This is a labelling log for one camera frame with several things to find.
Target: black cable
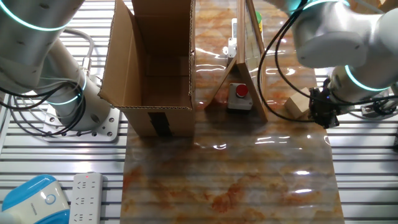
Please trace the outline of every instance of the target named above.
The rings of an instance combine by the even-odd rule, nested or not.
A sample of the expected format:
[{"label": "black cable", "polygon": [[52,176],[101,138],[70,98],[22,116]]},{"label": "black cable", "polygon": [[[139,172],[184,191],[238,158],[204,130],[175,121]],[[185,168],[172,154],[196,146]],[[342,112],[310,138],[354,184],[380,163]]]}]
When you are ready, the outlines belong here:
[{"label": "black cable", "polygon": [[300,93],[301,95],[303,95],[303,96],[305,96],[305,97],[307,97],[307,98],[309,98],[309,99],[316,100],[316,101],[319,101],[319,102],[321,102],[321,103],[326,103],[326,104],[329,104],[329,105],[336,105],[336,106],[355,106],[355,105],[363,105],[363,104],[366,104],[366,103],[375,103],[375,102],[382,101],[382,100],[390,100],[390,99],[396,99],[396,98],[398,98],[398,96],[386,96],[386,97],[374,98],[374,99],[370,99],[370,100],[363,100],[363,101],[351,103],[351,102],[347,102],[347,101],[343,101],[343,100],[338,99],[338,98],[332,93],[333,96],[334,96],[337,100],[339,100],[339,101],[342,102],[342,103],[335,103],[335,102],[332,102],[332,101],[326,101],[326,100],[321,100],[321,99],[315,98],[315,97],[313,97],[313,96],[311,96],[311,95],[308,95],[308,94],[304,93],[304,92],[301,91],[300,89],[298,89],[298,88],[297,88],[295,85],[293,85],[293,84],[286,78],[286,76],[283,74],[282,70],[280,69],[279,61],[278,61],[278,50],[279,50],[279,47],[280,47],[280,43],[282,42],[282,39],[284,38],[286,32],[292,27],[293,23],[294,23],[294,21],[292,21],[292,22],[285,28],[285,30],[282,32],[282,34],[281,34],[280,37],[279,37],[279,40],[278,40],[277,45],[276,45],[276,48],[275,48],[275,64],[276,64],[276,67],[277,67],[277,69],[278,69],[278,72],[279,72],[280,77],[281,77],[290,87],[292,87],[295,91],[297,91],[298,93]]},{"label": "black cable", "polygon": [[54,91],[60,90],[62,87],[64,87],[68,83],[72,83],[72,82],[71,81],[65,81],[64,83],[61,83],[60,86],[56,87],[55,89],[47,91],[45,93],[37,94],[37,95],[22,95],[22,94],[19,94],[19,93],[13,93],[13,92],[11,92],[9,90],[6,90],[4,88],[1,88],[1,87],[0,87],[0,91],[2,91],[3,93],[7,93],[8,95],[17,96],[17,97],[26,98],[26,99],[38,98],[38,97],[47,96],[49,94],[52,94]]},{"label": "black cable", "polygon": [[[298,8],[304,6],[307,3],[307,0],[302,0],[300,5],[298,6]],[[277,40],[278,36],[280,36],[280,34],[285,31],[285,28],[288,27],[290,24],[293,24],[297,18],[299,17],[299,15],[301,14],[302,10],[298,10],[296,12],[294,12],[289,19],[285,22],[285,24],[279,29],[278,33],[274,36],[274,38],[271,40],[271,42],[269,43],[269,45],[266,48],[266,51],[263,53],[261,60],[260,60],[260,64],[259,64],[259,69],[257,72],[257,87],[259,89],[259,95],[261,98],[261,101],[264,103],[264,106],[266,106],[266,108],[273,113],[274,115],[276,115],[279,118],[282,118],[284,120],[287,121],[293,121],[293,122],[299,122],[299,123],[312,123],[313,121],[309,121],[309,120],[297,120],[297,119],[292,119],[292,118],[288,118],[285,117],[279,113],[277,113],[276,111],[274,111],[267,103],[266,99],[264,98],[264,95],[262,94],[262,90],[261,90],[261,68],[262,68],[262,64],[264,63],[264,60],[266,58],[266,55],[268,53],[268,51],[271,49],[272,45],[274,45],[274,42]]]},{"label": "black cable", "polygon": [[293,23],[297,20],[298,16],[301,14],[303,10],[298,10],[296,12],[294,12],[288,19],[288,21],[286,21],[286,23],[281,27],[281,29],[278,31],[278,33],[275,35],[275,37],[271,40],[270,44],[268,45],[266,51],[264,52],[264,54],[261,57],[261,61],[259,64],[259,70],[257,72],[257,85],[258,85],[258,89],[259,89],[259,94],[261,97],[262,102],[264,103],[264,105],[266,106],[266,108],[273,113],[274,115],[278,116],[279,118],[285,119],[287,121],[295,121],[295,122],[302,122],[302,123],[307,123],[307,122],[313,122],[313,121],[302,121],[302,120],[296,120],[296,119],[291,119],[291,118],[287,118],[285,116],[282,116],[281,114],[276,113],[274,110],[272,110],[272,108],[268,105],[267,101],[265,100],[263,94],[262,94],[262,90],[261,90],[261,68],[262,68],[262,64],[264,63],[265,57],[269,51],[269,49],[272,47],[272,45],[274,44],[274,42],[276,41],[276,39],[280,36],[279,41],[277,43],[277,46],[275,48],[275,64],[277,66],[279,75],[282,77],[282,79],[290,86],[292,87],[295,91],[299,92],[301,95],[306,96],[307,98],[313,99],[313,100],[317,100],[320,101],[322,103],[327,103],[327,104],[332,104],[332,105],[336,105],[336,106],[354,106],[354,105],[362,105],[362,104],[366,104],[366,103],[374,103],[374,102],[378,102],[378,101],[382,101],[382,100],[390,100],[390,99],[396,99],[398,98],[398,96],[387,96],[387,97],[382,97],[382,98],[374,98],[371,100],[363,100],[363,101],[359,101],[359,102],[355,102],[355,103],[350,103],[350,102],[345,102],[342,101],[343,103],[334,103],[334,102],[330,102],[330,101],[324,101],[315,97],[312,97],[310,95],[307,95],[306,93],[302,92],[301,90],[299,90],[297,87],[295,87],[291,82],[289,82],[289,80],[285,77],[285,75],[283,74],[282,70],[280,69],[279,66],[279,61],[277,58],[278,55],[278,50],[279,50],[279,46],[280,43],[282,42],[283,37],[285,36],[285,34],[287,33],[287,31],[292,27]]},{"label": "black cable", "polygon": [[3,107],[5,107],[5,108],[7,108],[7,109],[10,109],[10,110],[30,110],[30,109],[32,109],[32,108],[35,108],[35,107],[38,107],[38,106],[40,106],[42,103],[44,103],[47,99],[49,99],[54,93],[56,93],[58,90],[60,90],[61,88],[63,88],[65,85],[72,85],[73,87],[75,87],[76,85],[78,85],[77,83],[73,83],[73,82],[71,82],[71,81],[66,81],[65,83],[62,83],[60,86],[58,86],[58,87],[56,87],[55,89],[53,89],[53,90],[50,90],[50,91],[48,91],[48,92],[45,92],[45,93],[42,93],[42,94],[39,94],[39,95],[21,95],[21,94],[17,94],[17,93],[15,93],[15,95],[14,95],[14,93],[12,93],[12,92],[10,92],[10,91],[8,91],[8,90],[4,90],[4,89],[2,89],[1,87],[0,87],[0,91],[3,91],[3,92],[5,92],[5,93],[7,93],[7,94],[9,94],[9,95],[11,95],[11,96],[18,96],[18,97],[21,97],[21,98],[35,98],[36,96],[42,96],[43,94],[46,94],[46,95],[43,95],[43,96],[45,96],[43,99],[41,99],[38,103],[36,103],[36,104],[33,104],[33,105],[30,105],[30,106],[26,106],[26,107],[15,107],[15,106],[11,106],[11,105],[7,105],[7,104],[5,104],[4,102],[2,102],[2,101],[0,101],[0,105],[1,106],[3,106]]},{"label": "black cable", "polygon": [[[19,123],[18,120],[16,119],[16,116],[15,116],[13,110],[11,110],[11,116],[12,116],[12,118],[14,119],[14,121],[16,122],[16,124],[17,124],[21,129],[23,129],[25,132],[27,132],[28,134],[31,134],[31,135],[33,135],[33,136],[48,137],[48,136],[55,136],[55,135],[67,133],[68,131],[70,131],[72,128],[74,128],[74,127],[78,124],[78,122],[82,119],[82,117],[83,117],[83,115],[84,115],[84,113],[85,113],[85,110],[86,110],[86,101],[85,101],[85,98],[84,98],[84,96],[83,96],[83,90],[82,90],[81,88],[78,88],[77,90],[78,90],[78,91],[77,91],[77,92],[78,92],[78,93],[77,93],[78,96],[81,96],[81,97],[78,97],[78,99],[77,99],[77,103],[78,103],[77,105],[79,105],[79,108],[81,108],[81,109],[78,110],[78,114],[74,117],[74,119],[71,121],[70,124],[66,125],[62,130],[57,131],[56,133],[46,133],[45,131],[43,131],[43,130],[37,128],[37,127],[35,127],[33,124],[30,124],[30,123],[28,122],[28,120],[26,120],[26,118],[24,117],[24,115],[22,114],[22,112],[21,112],[20,110],[18,110],[18,112],[19,112],[20,116],[22,117],[22,119],[23,119],[30,127],[32,127],[33,129],[35,129],[36,131],[38,131],[38,132],[40,132],[40,133],[42,133],[42,134],[40,134],[40,133],[33,133],[33,132],[27,130],[25,127],[23,127],[23,126],[21,125],[21,123]],[[14,101],[15,101],[16,107],[18,108],[18,103],[17,103],[17,100],[16,100],[16,97],[15,97],[15,96],[14,96]]]},{"label": "black cable", "polygon": [[60,131],[58,131],[58,132],[56,132],[56,133],[46,133],[46,132],[44,132],[43,130],[40,130],[39,128],[37,128],[37,127],[35,127],[34,125],[30,124],[30,123],[25,119],[25,117],[24,117],[23,114],[22,114],[22,115],[21,115],[22,119],[23,119],[30,127],[34,128],[36,131],[39,131],[39,132],[41,132],[41,133],[43,133],[43,134],[40,134],[40,133],[33,133],[33,132],[27,130],[26,128],[24,128],[24,127],[21,125],[21,123],[18,122],[18,120],[16,119],[15,114],[14,114],[14,112],[13,112],[12,110],[11,110],[11,116],[12,116],[12,118],[14,119],[14,121],[16,122],[16,124],[17,124],[21,129],[23,129],[25,132],[27,132],[28,134],[31,134],[31,135],[33,135],[33,136],[41,136],[41,137],[56,136],[56,135],[59,135],[59,134],[67,133],[68,131],[70,131],[72,128],[74,128],[74,127],[77,125],[77,123],[81,120],[81,118],[82,118],[83,115],[84,115],[84,111],[85,111],[85,101],[82,103],[82,105],[83,105],[83,107],[82,107],[81,112],[79,113],[79,116],[76,116],[76,117],[74,118],[74,120],[73,120],[69,125],[67,125],[65,128],[63,128],[62,130],[60,130]]}]

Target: cardboard box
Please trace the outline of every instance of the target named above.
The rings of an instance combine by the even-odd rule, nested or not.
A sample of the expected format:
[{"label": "cardboard box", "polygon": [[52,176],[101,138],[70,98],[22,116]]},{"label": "cardboard box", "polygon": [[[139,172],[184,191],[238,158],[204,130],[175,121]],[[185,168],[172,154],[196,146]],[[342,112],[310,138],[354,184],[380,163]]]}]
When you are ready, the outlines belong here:
[{"label": "cardboard box", "polygon": [[99,96],[140,136],[193,136],[195,0],[116,0]]}]

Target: wooden block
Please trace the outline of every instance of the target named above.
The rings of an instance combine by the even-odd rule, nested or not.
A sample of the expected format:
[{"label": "wooden block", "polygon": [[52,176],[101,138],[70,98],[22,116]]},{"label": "wooden block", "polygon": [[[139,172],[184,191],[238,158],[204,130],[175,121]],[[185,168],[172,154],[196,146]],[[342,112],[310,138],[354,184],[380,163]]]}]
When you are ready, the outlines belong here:
[{"label": "wooden block", "polygon": [[[301,91],[308,95],[310,94],[310,90],[308,90],[308,88],[304,88]],[[308,107],[309,104],[309,98],[301,95],[300,93],[295,93],[286,101],[285,108],[290,114],[293,115],[294,118],[299,118],[310,110]]]},{"label": "wooden block", "polygon": [[384,12],[388,12],[390,10],[393,10],[398,7],[398,1],[397,0],[385,0],[382,1],[382,5],[379,7],[381,10]]}]

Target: blue and white device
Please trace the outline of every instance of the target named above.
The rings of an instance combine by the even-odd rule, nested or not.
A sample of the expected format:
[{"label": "blue and white device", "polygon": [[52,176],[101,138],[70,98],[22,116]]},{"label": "blue and white device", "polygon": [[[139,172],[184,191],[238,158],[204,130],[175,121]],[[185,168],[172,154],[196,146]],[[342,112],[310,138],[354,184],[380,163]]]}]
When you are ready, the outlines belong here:
[{"label": "blue and white device", "polygon": [[18,217],[21,224],[68,224],[70,214],[61,186],[51,175],[37,176],[12,190],[2,212]]}]

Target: black tape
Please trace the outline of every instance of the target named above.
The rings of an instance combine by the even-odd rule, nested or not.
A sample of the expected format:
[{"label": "black tape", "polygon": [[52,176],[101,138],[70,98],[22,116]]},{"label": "black tape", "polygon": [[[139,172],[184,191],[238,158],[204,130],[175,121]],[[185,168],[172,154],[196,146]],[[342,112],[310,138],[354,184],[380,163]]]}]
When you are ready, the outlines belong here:
[{"label": "black tape", "polygon": [[165,113],[148,113],[150,117],[150,122],[158,136],[160,137],[171,137],[173,136],[170,130],[169,121],[167,120]]}]

